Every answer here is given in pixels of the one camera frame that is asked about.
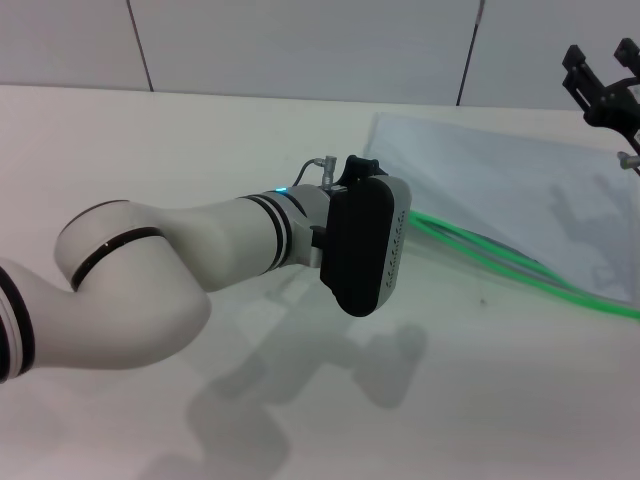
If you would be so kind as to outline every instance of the white wall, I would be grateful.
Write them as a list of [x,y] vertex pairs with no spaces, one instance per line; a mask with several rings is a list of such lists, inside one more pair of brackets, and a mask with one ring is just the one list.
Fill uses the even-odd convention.
[[452,105],[477,0],[134,0],[160,91]]
[[[479,0],[131,0],[157,91],[454,105]],[[487,0],[463,105],[577,109],[573,43],[608,84],[636,0]],[[147,90],[127,0],[0,2],[0,83]]]
[[125,0],[2,0],[0,83],[147,90]]
[[487,0],[463,105],[577,109],[562,88],[562,59],[578,44],[605,85],[632,76],[613,58],[640,43],[637,0]]

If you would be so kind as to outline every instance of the metal connector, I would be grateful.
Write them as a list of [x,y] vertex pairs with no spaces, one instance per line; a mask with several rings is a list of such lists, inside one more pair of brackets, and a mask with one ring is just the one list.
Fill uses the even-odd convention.
[[325,191],[331,190],[331,186],[333,185],[333,172],[336,169],[336,161],[338,159],[336,157],[332,157],[327,155],[324,158],[315,158],[313,160],[314,165],[322,167],[324,171],[322,172],[322,183],[321,188]]
[[620,168],[629,170],[631,168],[640,167],[640,156],[631,156],[625,152],[618,152],[618,160],[620,160]]

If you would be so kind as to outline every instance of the black stripe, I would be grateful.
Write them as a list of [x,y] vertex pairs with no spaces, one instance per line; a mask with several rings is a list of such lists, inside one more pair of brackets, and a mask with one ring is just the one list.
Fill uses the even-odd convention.
[[73,274],[73,277],[71,277],[71,288],[73,288],[74,291],[77,291],[78,287],[80,287],[80,284],[89,274],[91,269],[111,252],[125,246],[127,243],[133,242],[134,240],[140,240],[141,238],[147,237],[164,237],[164,234],[160,229],[155,227],[136,228],[135,230],[129,230],[128,232],[122,233],[100,245],[95,252],[89,255],[87,259],[82,262],[76,270],[76,273]]
[[287,193],[287,192],[275,192],[275,193],[279,193],[283,197],[287,197],[287,199],[291,203],[293,203],[298,210],[300,210],[300,213],[302,213],[305,217],[307,216],[307,212],[304,211],[304,208],[302,208],[302,205],[300,205],[300,202],[298,201],[298,199],[296,197],[294,197],[293,195],[291,195],[290,193]]
[[473,46],[476,44],[476,36],[478,35],[478,24],[473,27],[473,36],[471,37],[471,45],[469,45],[469,53],[467,53],[467,62],[464,64],[464,73],[462,74],[462,82],[460,82],[460,90],[458,90],[458,99],[456,100],[456,107],[460,106],[460,100],[462,100],[462,92],[464,91],[464,84],[467,81],[467,73],[469,73],[469,63],[471,62],[471,54],[473,53]]
[[133,25],[133,33],[135,33],[136,41],[138,42],[138,49],[140,50],[140,58],[142,59],[142,66],[144,67],[144,73],[147,75],[147,83],[149,84],[149,91],[153,92],[151,75],[149,75],[149,68],[147,67],[147,59],[144,58],[144,50],[142,50],[142,42],[140,41],[140,35],[138,34],[138,26],[136,25],[136,19],[133,16],[133,9],[131,8],[131,0],[127,0],[127,8],[129,9],[129,16],[131,17],[131,25]]
[[293,235],[291,234],[291,224],[289,223],[289,217],[287,217],[287,214],[285,213],[284,209],[273,198],[270,198],[267,195],[253,195],[253,196],[261,198],[265,202],[269,202],[282,217],[282,222],[284,223],[284,230],[287,233],[287,238],[286,238],[286,246],[284,247],[284,255],[282,256],[282,260],[280,260],[280,263],[278,263],[278,265],[276,266],[276,268],[281,267],[282,264],[287,260],[287,258],[289,258],[289,252],[291,252],[291,240],[293,238]]
[[7,381],[9,369],[11,368],[11,352],[9,352],[9,340],[7,339],[7,331],[4,329],[4,323],[0,318],[0,383]]
[[33,335],[33,325],[31,325],[31,317],[29,310],[24,303],[22,295],[16,284],[13,283],[11,277],[0,267],[0,288],[4,291],[13,315],[16,317],[16,323],[20,329],[20,340],[22,343],[22,365],[20,365],[20,373],[22,375],[33,367],[36,358],[36,341]]
[[94,205],[93,207],[89,207],[89,208],[87,208],[86,210],[83,210],[82,212],[80,212],[80,213],[79,213],[78,215],[76,215],[75,217],[73,217],[71,220],[69,220],[69,223],[67,223],[67,224],[64,226],[64,228],[62,229],[62,232],[64,232],[64,231],[67,229],[67,227],[68,227],[69,225],[71,225],[73,222],[75,222],[77,219],[79,219],[82,215],[84,215],[84,214],[85,214],[85,213],[87,213],[87,212],[90,212],[91,210],[93,210],[93,209],[95,209],[95,208],[101,207],[101,206],[103,206],[103,205],[109,205],[110,203],[128,202],[128,201],[129,201],[129,200],[109,200],[108,202],[102,202],[102,203],[99,203],[98,205]]
[[273,213],[273,210],[271,210],[271,208],[269,208],[269,205],[267,205],[265,202],[263,202],[259,198],[256,198],[255,195],[249,195],[242,198],[246,198],[247,200],[251,200],[252,202],[260,205],[264,209],[264,211],[267,212],[269,218],[271,218],[271,221],[273,222],[273,227],[276,229],[276,255],[273,257],[273,262],[271,262],[269,268],[267,268],[267,270],[265,271],[265,273],[267,273],[268,271],[276,268],[276,263],[278,262],[278,258],[280,258],[280,254],[282,253],[282,227],[280,226],[280,222],[278,221],[278,217],[276,217],[276,214]]

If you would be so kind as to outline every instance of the white table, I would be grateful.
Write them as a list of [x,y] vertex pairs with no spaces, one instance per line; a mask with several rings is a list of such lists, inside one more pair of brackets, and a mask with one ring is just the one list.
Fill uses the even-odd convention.
[[[308,158],[362,153],[379,111],[625,147],[575,112],[0,87],[0,253],[64,286],[53,244],[85,207],[186,207],[287,184]],[[640,476],[640,327],[629,320],[417,235],[394,295],[365,319],[299,267],[211,299],[203,333],[160,364],[39,370],[0,387],[1,477]]]

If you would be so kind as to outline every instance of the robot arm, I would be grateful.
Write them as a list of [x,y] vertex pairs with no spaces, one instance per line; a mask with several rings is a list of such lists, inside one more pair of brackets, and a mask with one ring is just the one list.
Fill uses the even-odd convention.
[[629,142],[638,155],[619,152],[620,167],[640,175],[640,48],[624,38],[613,55],[633,77],[605,87],[587,65],[582,50],[571,45],[562,61],[567,70],[562,85],[584,111],[589,125],[614,130]]
[[186,210],[97,205],[56,242],[73,292],[0,259],[0,381],[33,367],[158,362],[202,330],[211,313],[206,292],[291,264],[319,267],[347,313],[368,315],[395,286],[409,190],[357,157],[325,187]]

